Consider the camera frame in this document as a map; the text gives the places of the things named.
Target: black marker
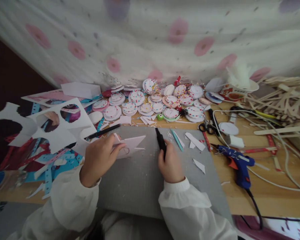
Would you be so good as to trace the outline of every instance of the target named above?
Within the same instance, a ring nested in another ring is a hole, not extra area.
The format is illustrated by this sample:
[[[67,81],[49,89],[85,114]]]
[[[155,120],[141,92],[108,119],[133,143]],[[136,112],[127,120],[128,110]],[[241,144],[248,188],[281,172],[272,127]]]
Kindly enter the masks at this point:
[[[158,128],[156,128],[156,133],[157,133],[159,148],[163,150],[163,161],[164,161],[164,159],[166,158],[167,146],[166,143],[164,142],[163,135],[159,132]]]

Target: pink polka dot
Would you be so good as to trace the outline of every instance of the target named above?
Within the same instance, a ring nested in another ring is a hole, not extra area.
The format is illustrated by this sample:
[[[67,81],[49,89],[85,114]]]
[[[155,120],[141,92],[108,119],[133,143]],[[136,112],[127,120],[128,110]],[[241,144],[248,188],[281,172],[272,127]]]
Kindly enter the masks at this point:
[[[225,70],[226,67],[231,67],[233,63],[236,61],[237,55],[231,53],[230,55],[226,56],[224,59],[221,60],[217,69],[218,70]]]
[[[198,57],[205,55],[207,51],[209,51],[209,49],[212,47],[213,43],[213,37],[206,37],[200,40],[194,49],[194,54]]]
[[[188,22],[183,18],[177,18],[171,25],[169,42],[179,44],[183,42],[184,36],[188,33]]]
[[[120,63],[117,59],[109,57],[107,60],[108,69],[113,73],[120,72]]]
[[[267,75],[271,71],[271,68],[264,67],[260,68],[259,70],[255,71],[252,76],[250,77],[251,80],[257,81],[263,78],[265,75]]]
[[[158,82],[161,82],[162,80],[162,72],[158,69],[153,69],[151,73],[149,73],[148,78],[157,80]]]
[[[69,41],[68,42],[68,49],[76,58],[80,60],[84,60],[86,58],[84,49],[80,45],[80,43],[76,41]]]
[[[70,83],[70,81],[63,75],[57,74],[53,77],[53,80],[58,84]]]
[[[51,48],[51,44],[47,36],[36,26],[26,24],[26,29],[31,37],[43,48]]]

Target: white cable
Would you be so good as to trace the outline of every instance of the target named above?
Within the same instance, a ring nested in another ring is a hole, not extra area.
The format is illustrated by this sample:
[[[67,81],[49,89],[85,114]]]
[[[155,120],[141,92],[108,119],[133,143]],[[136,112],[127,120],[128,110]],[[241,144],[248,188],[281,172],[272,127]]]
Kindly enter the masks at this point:
[[[212,116],[213,116],[213,120],[214,120],[215,122],[216,122],[216,118],[215,118],[214,112],[248,112],[248,113],[250,113],[250,114],[252,113],[252,114],[254,114],[254,115],[257,116],[257,117],[260,117],[260,118],[264,119],[264,120],[269,124],[269,122],[267,121],[266,118],[264,118],[264,117],[262,117],[262,116],[259,116],[259,115],[255,114],[255,113],[253,113],[253,112],[250,112],[250,111],[244,111],[244,110],[228,110],[228,111],[214,110]],[[261,129],[264,129],[264,128],[262,128],[261,126],[259,126],[258,124],[256,124],[255,122],[251,121],[250,119],[248,119],[248,118],[246,118],[246,119],[247,119],[249,122],[255,124],[257,127],[261,128]],[[292,150],[299,158],[300,158],[300,153],[297,152],[296,150],[294,150],[294,149],[293,149],[292,147],[290,147],[288,144],[286,144],[286,143],[283,141],[283,139],[281,138],[281,136],[280,136],[280,134],[278,133],[277,129],[276,129],[274,126],[272,126],[271,124],[269,124],[269,125],[274,129],[274,131],[276,132],[276,134],[277,134],[278,136],[273,135],[273,134],[271,134],[271,135],[274,136],[276,139],[279,139],[279,140],[281,141],[281,143],[282,143],[282,145],[283,145],[283,148],[284,148],[284,150],[285,150],[285,153],[286,153],[285,169],[286,169],[287,176],[290,178],[290,180],[291,180],[294,184],[296,184],[296,185],[300,188],[300,185],[294,180],[294,178],[291,176],[291,174],[290,174],[290,172],[289,172],[289,169],[288,169],[289,153],[288,153],[288,150],[287,150],[286,146],[288,146],[288,147],[289,147],[289,148],[290,148],[290,149],[291,149],[291,150]],[[220,137],[222,138],[222,140],[224,141],[224,139],[223,139],[223,137],[222,137],[222,135],[221,135],[221,133],[220,133],[219,128],[217,128],[217,131],[218,131],[218,133],[220,134]],[[266,181],[266,182],[268,182],[268,183],[270,183],[270,184],[272,184],[272,185],[274,185],[274,186],[277,186],[277,187],[280,187],[280,188],[284,188],[284,189],[288,189],[288,190],[292,190],[292,191],[298,191],[298,192],[300,192],[300,189],[290,188],[290,187],[285,187],[285,186],[278,185],[278,184],[276,184],[276,183],[273,183],[273,182],[271,182],[271,181],[269,181],[269,180],[267,180],[267,179],[261,177],[260,175],[258,175],[258,174],[255,173],[254,171],[252,171],[249,167],[248,167],[248,169],[249,169],[253,174],[255,174],[257,177],[261,178],[262,180],[264,180],[264,181]]]

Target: white sleeve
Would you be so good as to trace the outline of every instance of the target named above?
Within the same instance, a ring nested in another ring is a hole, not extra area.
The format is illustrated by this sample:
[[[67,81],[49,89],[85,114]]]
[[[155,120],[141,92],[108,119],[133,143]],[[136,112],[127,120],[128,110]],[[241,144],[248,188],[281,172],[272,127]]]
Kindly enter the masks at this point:
[[[159,204],[174,240],[238,239],[230,222],[210,209],[208,195],[199,192],[187,178],[175,184],[164,182]]]
[[[80,170],[81,166],[59,174],[49,201],[27,218],[21,233],[13,233],[8,240],[65,239],[71,231],[89,227],[97,209],[100,181],[92,188],[84,187]]]

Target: white shirt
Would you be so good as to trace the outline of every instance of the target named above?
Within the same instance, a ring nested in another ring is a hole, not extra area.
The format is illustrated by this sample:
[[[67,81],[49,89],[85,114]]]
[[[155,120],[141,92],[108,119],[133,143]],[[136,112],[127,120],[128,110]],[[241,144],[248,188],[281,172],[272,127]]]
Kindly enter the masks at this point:
[[[95,216],[100,182],[92,188],[84,187],[80,170],[81,166],[59,174],[48,202],[27,218],[21,232],[13,233],[8,240],[76,239],[78,234],[74,231],[86,230]],[[237,239],[229,221],[210,209],[208,195],[199,192],[187,178],[180,183],[164,182],[159,204],[174,240]],[[109,211],[102,225],[106,240],[171,238],[160,220],[146,217]]]

